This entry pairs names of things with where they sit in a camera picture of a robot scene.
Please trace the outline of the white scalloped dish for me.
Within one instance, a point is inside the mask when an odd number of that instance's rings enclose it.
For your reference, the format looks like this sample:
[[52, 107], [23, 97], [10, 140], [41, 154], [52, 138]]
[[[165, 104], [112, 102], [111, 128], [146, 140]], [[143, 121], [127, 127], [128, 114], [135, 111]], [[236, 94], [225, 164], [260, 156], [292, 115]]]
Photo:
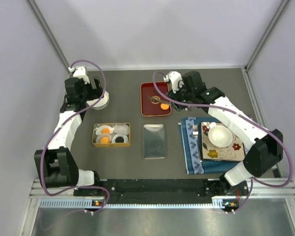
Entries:
[[109, 100], [110, 100], [109, 93], [105, 91], [104, 96], [101, 99], [94, 99], [94, 100], [87, 101], [87, 104], [89, 106], [92, 105], [91, 108], [94, 110], [102, 110], [108, 106]]

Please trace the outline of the orange cookie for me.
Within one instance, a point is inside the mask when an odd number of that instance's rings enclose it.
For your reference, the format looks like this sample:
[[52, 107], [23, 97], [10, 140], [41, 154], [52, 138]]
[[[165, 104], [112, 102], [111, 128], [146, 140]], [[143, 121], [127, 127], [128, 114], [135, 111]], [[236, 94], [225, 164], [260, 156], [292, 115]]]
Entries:
[[100, 139], [100, 143], [101, 144], [108, 144], [108, 143], [110, 143], [110, 138], [107, 136], [104, 136]]
[[102, 134], [110, 134], [110, 130], [109, 130], [108, 128], [103, 128], [103, 129], [101, 130], [101, 133], [102, 133]]
[[166, 110], [168, 110], [168, 109], [170, 108], [170, 105], [165, 104], [165, 103], [162, 103], [162, 104], [160, 105], [160, 107], [161, 107], [162, 110], [166, 111]]

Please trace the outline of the metal tongs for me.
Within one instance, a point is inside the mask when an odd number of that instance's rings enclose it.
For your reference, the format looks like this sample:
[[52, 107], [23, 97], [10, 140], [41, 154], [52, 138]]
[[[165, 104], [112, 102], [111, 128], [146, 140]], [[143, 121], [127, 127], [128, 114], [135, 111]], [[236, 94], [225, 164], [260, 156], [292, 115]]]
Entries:
[[162, 103], [165, 103], [165, 104], [168, 104], [170, 106], [172, 106], [176, 111], [179, 111], [179, 107], [177, 106], [177, 104], [173, 103], [173, 102], [170, 102], [170, 101], [165, 101], [165, 100], [161, 100], [159, 97], [157, 96], [148, 96], [146, 95], [146, 98], [153, 104], [162, 104]]

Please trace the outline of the orange cookie top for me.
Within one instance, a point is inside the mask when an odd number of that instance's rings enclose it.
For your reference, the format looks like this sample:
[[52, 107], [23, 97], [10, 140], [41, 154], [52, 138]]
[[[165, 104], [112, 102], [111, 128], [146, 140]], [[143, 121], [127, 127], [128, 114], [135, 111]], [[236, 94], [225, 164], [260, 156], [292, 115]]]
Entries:
[[102, 134], [110, 134], [110, 130], [109, 130], [108, 128], [103, 128], [103, 129], [101, 130], [101, 133], [102, 133]]

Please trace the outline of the black sandwich cookie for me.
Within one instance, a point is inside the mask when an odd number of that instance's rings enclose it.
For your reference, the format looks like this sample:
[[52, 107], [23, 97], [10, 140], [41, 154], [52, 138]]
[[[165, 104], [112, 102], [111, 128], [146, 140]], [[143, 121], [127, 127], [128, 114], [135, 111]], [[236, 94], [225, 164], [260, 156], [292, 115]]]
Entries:
[[124, 137], [118, 136], [115, 138], [115, 143], [124, 143], [125, 139]]

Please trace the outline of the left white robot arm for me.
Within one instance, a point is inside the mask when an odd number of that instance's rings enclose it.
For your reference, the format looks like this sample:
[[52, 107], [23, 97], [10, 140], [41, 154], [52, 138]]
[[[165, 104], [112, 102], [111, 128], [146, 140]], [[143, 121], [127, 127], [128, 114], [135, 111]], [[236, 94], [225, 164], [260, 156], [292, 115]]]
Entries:
[[84, 186], [87, 192], [96, 195], [102, 188], [97, 172], [79, 169], [70, 150], [87, 105], [104, 101], [100, 98], [103, 88], [97, 77], [89, 82], [71, 77], [64, 84], [66, 95], [54, 134], [47, 147], [34, 154], [39, 180], [46, 189]]

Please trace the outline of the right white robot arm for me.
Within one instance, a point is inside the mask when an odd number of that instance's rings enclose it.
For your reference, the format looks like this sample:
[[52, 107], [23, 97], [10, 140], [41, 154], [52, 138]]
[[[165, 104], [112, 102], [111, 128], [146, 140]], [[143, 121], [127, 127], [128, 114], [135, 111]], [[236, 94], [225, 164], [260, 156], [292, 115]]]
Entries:
[[237, 135], [247, 148], [245, 158], [221, 176], [219, 187], [224, 194], [232, 194], [238, 184], [262, 176], [282, 160], [282, 133], [259, 126], [236, 108], [221, 90], [207, 88], [198, 71], [183, 75], [171, 71], [165, 75], [164, 81], [171, 86], [167, 97], [176, 110], [201, 107]]

